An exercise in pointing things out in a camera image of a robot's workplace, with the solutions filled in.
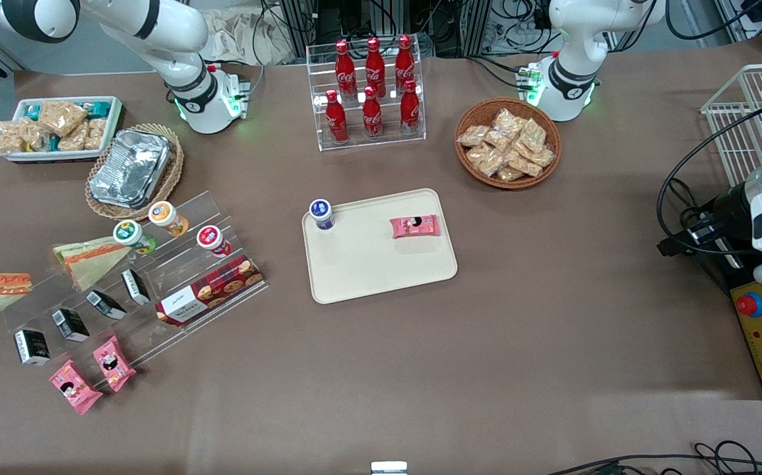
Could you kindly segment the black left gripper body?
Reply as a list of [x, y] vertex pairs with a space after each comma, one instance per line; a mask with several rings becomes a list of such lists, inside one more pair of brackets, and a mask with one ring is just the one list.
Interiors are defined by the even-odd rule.
[[746, 197], [745, 183], [731, 187], [713, 201], [713, 218], [726, 236], [751, 236], [751, 205]]

